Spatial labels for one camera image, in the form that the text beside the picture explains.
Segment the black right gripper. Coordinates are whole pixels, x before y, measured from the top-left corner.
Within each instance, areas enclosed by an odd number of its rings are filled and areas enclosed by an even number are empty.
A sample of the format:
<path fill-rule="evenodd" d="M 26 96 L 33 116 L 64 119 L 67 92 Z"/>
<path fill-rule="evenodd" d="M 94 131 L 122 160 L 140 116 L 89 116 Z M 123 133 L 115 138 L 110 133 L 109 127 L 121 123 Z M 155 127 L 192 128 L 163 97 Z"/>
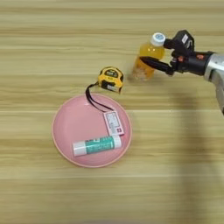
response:
<path fill-rule="evenodd" d="M 165 49 L 175 49 L 176 41 L 174 39 L 167 38 L 164 41 Z M 213 55 L 213 52 L 191 52 L 189 55 L 173 51 L 172 61 L 170 66 L 158 59 L 152 57 L 141 57 L 140 60 L 149 67 L 164 72 L 168 75 L 178 73 L 191 73 L 199 76 L 205 74 L 207 64 Z"/>

